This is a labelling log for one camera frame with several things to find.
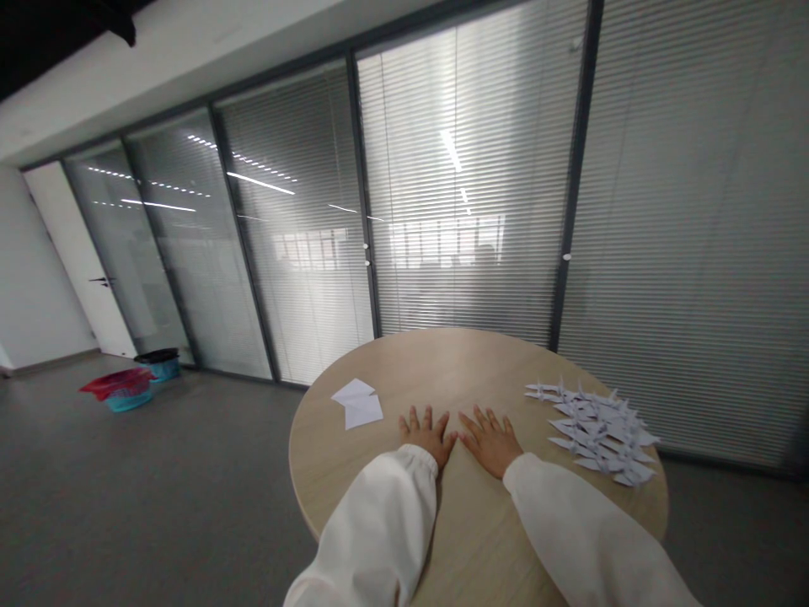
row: window blinds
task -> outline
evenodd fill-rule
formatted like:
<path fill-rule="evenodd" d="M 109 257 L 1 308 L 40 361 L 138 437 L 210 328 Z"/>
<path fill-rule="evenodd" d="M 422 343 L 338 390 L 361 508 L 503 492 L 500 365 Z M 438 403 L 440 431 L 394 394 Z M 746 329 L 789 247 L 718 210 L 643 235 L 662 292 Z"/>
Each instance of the window blinds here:
<path fill-rule="evenodd" d="M 138 353 L 176 347 L 181 362 L 193 363 L 121 142 L 67 158 L 65 167 Z"/>
<path fill-rule="evenodd" d="M 560 353 L 666 449 L 785 468 L 809 362 L 809 13 L 611 0 Z"/>
<path fill-rule="evenodd" d="M 217 107 L 281 379 L 311 384 L 373 339 L 347 66 Z"/>
<path fill-rule="evenodd" d="M 359 60 L 384 334 L 547 344 L 586 16 L 529 2 Z"/>
<path fill-rule="evenodd" d="M 271 378 L 224 173 L 206 110 L 127 140 L 197 363 Z"/>

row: trash bin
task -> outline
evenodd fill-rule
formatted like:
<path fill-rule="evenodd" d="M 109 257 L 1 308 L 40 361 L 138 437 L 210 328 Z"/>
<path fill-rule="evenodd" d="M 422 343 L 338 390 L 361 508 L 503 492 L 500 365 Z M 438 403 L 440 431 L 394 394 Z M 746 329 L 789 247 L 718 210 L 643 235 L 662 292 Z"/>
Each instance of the trash bin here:
<path fill-rule="evenodd" d="M 152 372 L 147 368 L 127 369 L 94 379 L 79 392 L 90 392 L 102 400 L 115 413 L 129 411 L 152 399 L 149 381 Z"/>
<path fill-rule="evenodd" d="M 179 375 L 178 358 L 177 348 L 165 348 L 136 356 L 135 362 L 148 368 L 154 376 L 152 383 L 158 384 Z"/>

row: hand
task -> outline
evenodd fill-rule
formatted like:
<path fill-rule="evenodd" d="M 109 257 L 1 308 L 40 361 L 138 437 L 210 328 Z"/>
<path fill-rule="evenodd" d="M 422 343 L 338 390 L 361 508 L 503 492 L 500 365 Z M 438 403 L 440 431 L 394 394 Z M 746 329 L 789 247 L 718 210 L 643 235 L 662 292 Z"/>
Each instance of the hand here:
<path fill-rule="evenodd" d="M 399 416 L 399 435 L 402 444 L 414 444 L 426 450 L 436 459 L 439 472 L 447 465 L 449 454 L 455 446 L 455 439 L 458 438 L 457 432 L 450 432 L 444 438 L 447 422 L 449 422 L 449 413 L 444 413 L 433 429 L 432 407 L 429 405 L 424 411 L 424 421 L 421 425 L 419 425 L 419 417 L 415 414 L 415 407 L 410 408 L 410 427 L 405 421 L 405 416 Z"/>
<path fill-rule="evenodd" d="M 484 416 L 480 408 L 474 406 L 474 416 L 480 424 L 478 426 L 463 413 L 458 413 L 461 423 L 471 432 L 461 434 L 461 443 L 474 455 L 486 472 L 502 480 L 508 466 L 522 455 L 523 451 L 517 437 L 514 436 L 514 428 L 508 417 L 503 416 L 504 430 L 491 409 L 486 409 L 486 414 L 487 416 Z"/>

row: wooden tabletop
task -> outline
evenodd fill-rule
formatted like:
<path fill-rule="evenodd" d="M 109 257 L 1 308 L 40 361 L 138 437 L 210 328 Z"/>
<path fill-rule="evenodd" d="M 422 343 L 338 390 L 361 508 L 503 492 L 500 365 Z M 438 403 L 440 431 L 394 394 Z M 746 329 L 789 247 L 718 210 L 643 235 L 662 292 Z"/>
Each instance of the wooden tabletop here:
<path fill-rule="evenodd" d="M 411 405 L 433 416 L 451 411 L 447 431 L 461 430 L 457 412 L 472 406 L 507 413 L 522 448 L 564 466 L 590 482 L 659 540 L 666 531 L 666 477 L 654 449 L 657 473 L 629 488 L 610 476 L 573 464 L 548 437 L 547 422 L 565 416 L 550 403 L 524 396 L 525 384 L 610 390 L 575 364 L 514 337 L 472 329 L 429 329 L 383 337 L 349 352 L 326 369 L 298 407 L 289 438 L 292 483 L 316 538 L 359 471 L 374 457 L 399 447 L 397 422 Z M 379 394 L 385 418 L 346 431 L 343 407 L 330 397 L 354 378 Z M 438 483 L 432 548 L 413 605 L 563 605 L 559 591 L 528 543 L 502 483 L 486 473 L 458 441 Z"/>

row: white sleeve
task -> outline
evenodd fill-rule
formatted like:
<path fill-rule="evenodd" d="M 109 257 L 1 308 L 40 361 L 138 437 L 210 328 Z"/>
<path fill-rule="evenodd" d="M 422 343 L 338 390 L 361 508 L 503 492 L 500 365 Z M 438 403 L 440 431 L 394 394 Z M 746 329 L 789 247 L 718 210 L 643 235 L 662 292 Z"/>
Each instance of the white sleeve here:
<path fill-rule="evenodd" d="M 699 604 L 660 543 L 580 476 L 524 454 L 503 484 L 570 605 Z"/>
<path fill-rule="evenodd" d="M 415 445 L 363 468 L 284 605 L 409 604 L 436 521 L 437 474 L 435 458 Z"/>

